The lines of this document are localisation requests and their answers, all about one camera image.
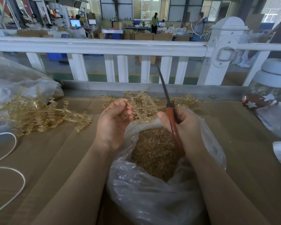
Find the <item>railing baluster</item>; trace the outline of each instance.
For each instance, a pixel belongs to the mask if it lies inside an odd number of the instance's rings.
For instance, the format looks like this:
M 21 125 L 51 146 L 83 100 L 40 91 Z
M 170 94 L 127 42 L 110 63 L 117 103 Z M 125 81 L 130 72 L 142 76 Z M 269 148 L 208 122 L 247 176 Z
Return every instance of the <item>railing baluster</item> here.
M 28 60 L 30 61 L 32 68 L 43 74 L 46 73 L 42 58 L 38 53 L 26 53 L 26 55 L 28 57 Z
M 74 80 L 88 81 L 83 54 L 67 54 Z
M 173 57 L 161 57 L 160 71 L 166 84 L 168 84 L 170 80 L 172 59 Z
M 107 82 L 116 82 L 114 74 L 113 55 L 104 55 Z
M 262 64 L 268 58 L 269 54 L 270 54 L 270 51 L 260 51 L 253 66 L 251 67 L 249 74 L 247 75 L 246 79 L 244 80 L 243 86 L 249 86 L 249 84 L 251 83 L 256 72 L 260 70 Z
M 188 57 L 180 57 L 176 72 L 175 84 L 182 85 L 185 77 Z
M 118 71 L 119 71 L 119 82 L 129 83 L 127 55 L 118 55 Z
M 151 56 L 143 55 L 141 57 L 141 83 L 149 83 L 150 79 L 150 59 Z

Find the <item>clear plastic bag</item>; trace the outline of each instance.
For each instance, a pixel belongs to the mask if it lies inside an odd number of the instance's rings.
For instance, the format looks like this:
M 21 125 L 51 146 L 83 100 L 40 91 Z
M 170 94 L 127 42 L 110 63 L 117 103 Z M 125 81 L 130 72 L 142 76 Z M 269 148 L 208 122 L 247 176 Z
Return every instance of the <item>clear plastic bag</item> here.
M 199 118 L 204 144 L 225 170 L 225 154 L 206 123 Z M 139 132 L 162 127 L 154 123 L 132 123 L 125 132 L 125 142 L 113 161 L 107 181 L 111 199 L 135 224 L 189 225 L 204 209 L 199 184 L 188 160 L 181 158 L 174 176 L 166 183 L 129 162 Z
M 64 92 L 60 83 L 32 68 L 0 57 L 0 103 L 11 101 L 19 92 L 29 98 L 38 93 L 49 101 L 50 97 L 62 98 Z M 0 120 L 0 132 L 8 125 Z

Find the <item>star decoration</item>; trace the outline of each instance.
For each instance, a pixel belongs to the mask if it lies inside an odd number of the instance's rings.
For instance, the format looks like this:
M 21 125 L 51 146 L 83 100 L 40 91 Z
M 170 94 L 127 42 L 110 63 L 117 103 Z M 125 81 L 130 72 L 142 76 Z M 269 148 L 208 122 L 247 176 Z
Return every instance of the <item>star decoration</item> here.
M 247 105 L 249 108 L 257 107 L 254 102 L 250 102 L 250 101 L 247 103 Z
M 268 94 L 268 95 L 264 95 L 263 98 L 264 98 L 265 102 L 269 101 L 269 100 L 274 100 L 275 99 L 275 97 L 271 93 Z

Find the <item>fan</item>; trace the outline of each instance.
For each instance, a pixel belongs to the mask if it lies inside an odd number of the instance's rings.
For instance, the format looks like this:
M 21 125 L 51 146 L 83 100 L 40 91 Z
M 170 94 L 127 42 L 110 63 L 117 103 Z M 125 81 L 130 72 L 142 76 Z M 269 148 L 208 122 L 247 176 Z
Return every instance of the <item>fan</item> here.
M 205 36 L 207 36 L 208 34 L 211 33 L 211 31 L 210 31 L 210 32 L 207 32 L 207 33 L 204 34 L 204 33 L 203 33 L 203 32 L 204 32 L 204 28 L 205 28 L 205 25 L 206 25 L 206 29 L 207 29 L 208 20 L 209 20 L 210 18 L 215 18 L 215 17 L 216 17 L 216 14 L 217 14 L 217 10 L 216 10 L 214 7 L 212 7 L 212 6 L 203 6 L 201 9 L 202 9 L 202 10 L 208 10 L 208 9 L 209 9 L 208 16 L 203 18 L 203 29 L 202 29 L 201 34 L 197 34 L 197 33 L 194 31 L 193 26 L 192 26 L 193 20 L 191 19 L 191 29 L 192 29 L 192 31 L 194 32 L 194 34 L 200 36 L 200 39 L 201 39 L 202 37 L 205 37 Z

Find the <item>right hand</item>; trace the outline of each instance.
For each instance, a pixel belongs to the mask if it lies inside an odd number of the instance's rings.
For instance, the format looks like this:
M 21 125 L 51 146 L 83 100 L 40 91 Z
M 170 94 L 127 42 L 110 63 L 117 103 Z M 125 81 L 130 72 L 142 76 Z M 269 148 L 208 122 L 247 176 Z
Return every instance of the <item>right hand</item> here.
M 190 113 L 185 108 L 176 107 L 178 118 L 182 121 L 179 125 L 176 124 L 180 139 L 186 155 L 192 155 L 198 150 L 205 148 L 200 123 L 198 116 L 195 113 Z M 172 132 L 169 117 L 164 112 L 159 112 L 157 117 L 161 120 L 162 125 Z

